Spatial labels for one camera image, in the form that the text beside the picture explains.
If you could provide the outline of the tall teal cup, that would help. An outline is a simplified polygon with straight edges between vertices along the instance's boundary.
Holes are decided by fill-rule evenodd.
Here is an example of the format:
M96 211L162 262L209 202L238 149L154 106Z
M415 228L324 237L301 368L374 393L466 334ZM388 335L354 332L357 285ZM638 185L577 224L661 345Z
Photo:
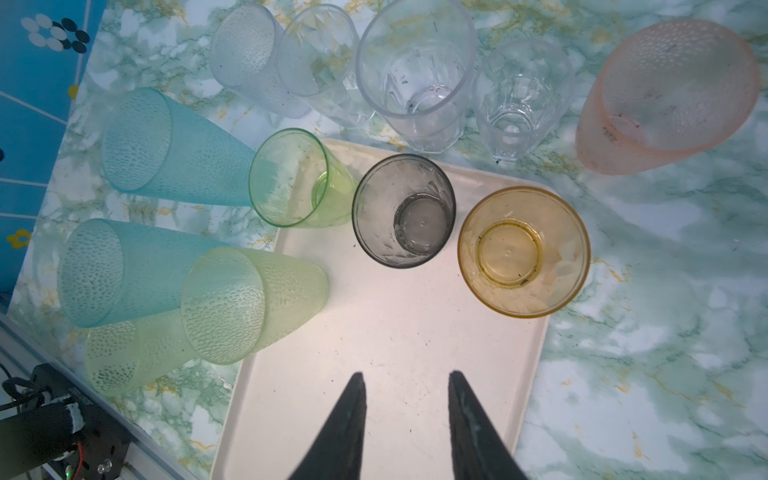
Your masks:
M169 229L88 220L69 236L59 262L63 315L94 328L177 309L192 266L222 245Z
M102 139L117 190L179 202L248 206L255 152L205 117L152 88L124 95Z

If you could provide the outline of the pink textured cup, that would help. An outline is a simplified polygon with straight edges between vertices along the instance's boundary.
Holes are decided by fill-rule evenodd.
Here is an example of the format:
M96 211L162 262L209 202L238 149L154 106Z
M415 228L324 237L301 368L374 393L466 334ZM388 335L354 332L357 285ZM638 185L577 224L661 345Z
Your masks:
M700 19L653 24L608 57L578 121L577 157L604 175L675 163L731 137L759 92L758 61L732 30Z

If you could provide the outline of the large clear glass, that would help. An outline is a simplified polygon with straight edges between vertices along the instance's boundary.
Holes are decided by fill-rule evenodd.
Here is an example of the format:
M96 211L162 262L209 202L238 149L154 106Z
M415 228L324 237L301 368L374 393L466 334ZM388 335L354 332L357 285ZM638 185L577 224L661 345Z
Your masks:
M459 1L393 1L367 26L355 73L366 102L414 150L463 134L478 35Z

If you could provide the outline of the clear faceted glass left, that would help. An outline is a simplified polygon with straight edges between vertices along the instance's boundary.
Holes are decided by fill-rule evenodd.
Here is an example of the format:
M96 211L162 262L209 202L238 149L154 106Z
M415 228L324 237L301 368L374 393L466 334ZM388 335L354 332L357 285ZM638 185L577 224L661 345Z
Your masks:
M299 13L279 42L277 71L289 93L344 128L365 124L374 111L362 98L354 71L359 35L339 6L313 5Z

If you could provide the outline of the green transparent cup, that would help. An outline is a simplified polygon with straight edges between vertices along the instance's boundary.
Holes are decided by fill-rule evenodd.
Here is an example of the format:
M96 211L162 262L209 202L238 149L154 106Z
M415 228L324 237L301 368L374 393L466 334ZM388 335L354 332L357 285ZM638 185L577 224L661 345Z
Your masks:
M279 228L324 228L351 219L357 180L315 135L287 128L260 146L249 194L256 213Z

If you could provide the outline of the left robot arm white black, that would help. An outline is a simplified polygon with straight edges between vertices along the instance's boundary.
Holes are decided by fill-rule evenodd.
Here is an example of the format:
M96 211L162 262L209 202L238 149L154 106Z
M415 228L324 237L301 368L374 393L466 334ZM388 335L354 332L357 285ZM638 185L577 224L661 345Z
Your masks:
M78 389L49 363L36 366L30 379L10 377L2 387L11 400L1 409L19 411L1 420L1 477L12 479L74 456L64 477L80 479L85 466L86 404Z

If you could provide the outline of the pink rectangular tray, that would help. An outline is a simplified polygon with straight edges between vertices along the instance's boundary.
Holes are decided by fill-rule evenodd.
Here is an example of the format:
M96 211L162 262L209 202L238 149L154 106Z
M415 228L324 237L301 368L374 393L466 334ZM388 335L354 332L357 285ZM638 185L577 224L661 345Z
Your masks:
M508 317L480 302L460 273L455 239L409 269L372 260L347 224L283 229L275 248L320 266L329 299L306 324L243 361L212 478L289 477L355 373L366 386L365 479L452 477L453 371L465 375L515 449L548 321Z

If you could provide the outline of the light green textured cup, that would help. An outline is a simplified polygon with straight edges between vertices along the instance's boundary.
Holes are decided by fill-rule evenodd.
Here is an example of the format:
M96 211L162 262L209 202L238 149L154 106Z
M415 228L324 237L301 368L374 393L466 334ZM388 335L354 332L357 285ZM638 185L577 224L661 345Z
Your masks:
M135 318L88 330L85 370L93 388L117 396L142 387L196 357L181 311Z
M328 298L328 278L312 262L223 246L202 255L188 273L181 319L199 357L228 365L304 325Z

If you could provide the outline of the tall teal cup front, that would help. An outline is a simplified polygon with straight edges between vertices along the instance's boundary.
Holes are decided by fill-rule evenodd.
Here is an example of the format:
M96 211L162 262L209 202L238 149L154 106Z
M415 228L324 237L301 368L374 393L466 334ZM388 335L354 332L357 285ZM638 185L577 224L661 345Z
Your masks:
M222 245L169 229L88 220L69 236L59 262L63 315L94 328L177 309L192 266Z

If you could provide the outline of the light green textured cup front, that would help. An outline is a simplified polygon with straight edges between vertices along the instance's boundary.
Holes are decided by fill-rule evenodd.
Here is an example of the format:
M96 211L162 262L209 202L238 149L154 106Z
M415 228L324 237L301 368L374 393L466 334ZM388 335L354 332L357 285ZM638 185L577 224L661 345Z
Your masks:
M223 246L202 255L188 273L181 319L199 357L228 365L304 325L328 298L328 278L312 262Z

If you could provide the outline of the small clear glass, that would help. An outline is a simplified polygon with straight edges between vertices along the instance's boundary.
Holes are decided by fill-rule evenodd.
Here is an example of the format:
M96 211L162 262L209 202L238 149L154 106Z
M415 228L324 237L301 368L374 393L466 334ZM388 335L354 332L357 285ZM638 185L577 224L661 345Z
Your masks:
M514 40L481 63L472 85L479 134L492 158L515 161L559 123L572 102L574 68L543 40Z

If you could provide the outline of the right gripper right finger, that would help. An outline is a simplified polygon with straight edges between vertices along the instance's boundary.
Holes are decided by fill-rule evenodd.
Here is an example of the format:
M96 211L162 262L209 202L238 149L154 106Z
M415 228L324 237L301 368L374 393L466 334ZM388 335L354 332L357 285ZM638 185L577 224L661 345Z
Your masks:
M455 479L526 479L460 371L449 375L448 408Z

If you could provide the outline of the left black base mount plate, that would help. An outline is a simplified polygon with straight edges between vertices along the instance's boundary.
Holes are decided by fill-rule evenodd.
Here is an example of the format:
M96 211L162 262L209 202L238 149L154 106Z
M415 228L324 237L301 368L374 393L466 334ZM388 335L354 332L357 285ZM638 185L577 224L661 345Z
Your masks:
M127 428L52 364L36 366L32 380L43 387L46 402L62 396L75 400L84 421L70 450L44 464L49 473L61 479L116 479L133 440Z

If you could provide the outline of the frosted clear textured cup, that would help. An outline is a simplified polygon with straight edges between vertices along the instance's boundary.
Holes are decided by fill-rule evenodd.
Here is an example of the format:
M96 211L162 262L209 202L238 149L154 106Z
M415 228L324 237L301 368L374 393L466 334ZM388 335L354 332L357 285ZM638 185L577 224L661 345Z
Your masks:
M215 32L209 65L222 86L272 113L299 119L311 108L291 94L278 76L277 46L283 32L266 7L241 6Z

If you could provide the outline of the tall teal cup rear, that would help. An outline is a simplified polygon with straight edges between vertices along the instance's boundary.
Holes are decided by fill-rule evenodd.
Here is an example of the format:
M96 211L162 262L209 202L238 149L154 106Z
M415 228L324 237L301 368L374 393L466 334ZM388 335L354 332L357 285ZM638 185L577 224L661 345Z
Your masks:
M255 152L205 117L152 88L124 95L102 139L117 190L179 202L248 206Z

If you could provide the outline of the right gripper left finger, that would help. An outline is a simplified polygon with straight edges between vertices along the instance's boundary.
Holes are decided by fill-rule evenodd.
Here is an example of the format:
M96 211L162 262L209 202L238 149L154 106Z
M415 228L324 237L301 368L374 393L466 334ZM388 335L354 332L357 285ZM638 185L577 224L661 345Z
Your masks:
M359 479L366 411L363 374L356 372L290 479Z

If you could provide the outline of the amber yellow cup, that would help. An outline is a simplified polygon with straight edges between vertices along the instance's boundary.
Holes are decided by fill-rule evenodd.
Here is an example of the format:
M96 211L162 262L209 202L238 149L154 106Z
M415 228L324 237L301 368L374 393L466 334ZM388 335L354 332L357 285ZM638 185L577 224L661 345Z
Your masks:
M560 196L514 186L480 200L466 216L457 246L469 290L490 309L529 319L576 298L591 262L587 228Z

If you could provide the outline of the grey smoky cup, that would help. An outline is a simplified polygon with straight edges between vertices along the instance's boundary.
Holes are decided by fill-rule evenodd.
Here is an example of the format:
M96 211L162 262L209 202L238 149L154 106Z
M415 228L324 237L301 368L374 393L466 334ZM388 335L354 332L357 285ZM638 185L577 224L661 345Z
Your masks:
M436 163L415 154L393 155L360 181L352 205L353 230L374 261L413 268L445 246L456 209L452 184Z

